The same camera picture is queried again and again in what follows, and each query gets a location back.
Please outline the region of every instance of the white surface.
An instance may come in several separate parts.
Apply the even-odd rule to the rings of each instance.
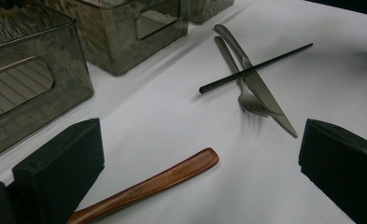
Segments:
[[[299,138],[244,113],[231,83],[198,89],[231,71],[213,37],[226,25],[253,64],[314,43],[259,71]],[[79,208],[97,203],[205,147],[211,170],[96,223],[353,223],[300,172],[307,119],[367,139],[367,15],[296,0],[236,0],[189,34],[112,77],[89,64],[95,95],[0,157],[0,180],[68,126],[100,118],[106,168]]]

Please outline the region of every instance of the chopstick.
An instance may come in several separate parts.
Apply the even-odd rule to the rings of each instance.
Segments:
[[[255,65],[255,66],[252,66],[252,67],[248,68],[248,69],[242,70],[241,72],[238,72],[238,73],[232,74],[232,75],[230,75],[228,77],[224,77],[224,78],[219,79],[217,81],[211,82],[211,83],[209,83],[209,84],[204,85],[203,87],[201,87],[199,91],[200,91],[201,94],[204,94],[206,92],[212,91],[215,88],[220,87],[220,86],[222,86],[224,84],[227,84],[227,83],[229,83],[231,81],[234,81],[234,80],[236,80],[236,79],[238,79],[240,77],[245,77],[245,76],[247,76],[247,75],[249,75],[251,73],[254,73],[256,71],[256,69],[259,69],[261,67],[264,67],[264,66],[266,66],[266,65],[268,65],[270,63],[274,63],[274,62],[276,62],[278,60],[281,60],[283,58],[286,58],[286,57],[288,57],[288,56],[290,56],[292,54],[295,54],[297,52],[300,52],[300,51],[302,51],[304,49],[308,49],[308,48],[312,47],[313,45],[314,45],[313,43],[308,44],[308,45],[305,45],[305,46],[303,46],[301,48],[292,50],[292,51],[290,51],[288,53],[282,54],[282,55],[277,56],[277,57],[275,57],[273,59],[270,59],[268,61],[265,61],[263,63],[259,63],[259,64]]]

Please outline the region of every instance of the wooden handle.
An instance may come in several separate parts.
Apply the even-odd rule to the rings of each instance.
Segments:
[[[84,224],[96,218],[109,215],[151,194],[158,193],[190,179],[213,167],[218,162],[218,154],[212,148],[206,148],[162,173],[125,189],[99,203],[75,212],[67,223]]]

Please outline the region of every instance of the brown wooden utensil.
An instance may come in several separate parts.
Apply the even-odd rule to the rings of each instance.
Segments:
[[[103,201],[79,210],[70,217],[68,224],[89,223],[100,217],[107,216],[121,208],[169,189],[176,184],[188,180],[208,170],[219,162],[218,154],[210,147],[203,149],[181,163],[117,193]]]

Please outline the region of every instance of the transparent storage bin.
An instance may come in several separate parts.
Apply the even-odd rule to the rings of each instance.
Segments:
[[[190,0],[36,0],[78,21],[87,61],[124,75],[188,32]]]
[[[0,154],[92,95],[75,20],[0,1]]]
[[[234,0],[191,0],[190,21],[204,23],[233,4]]]

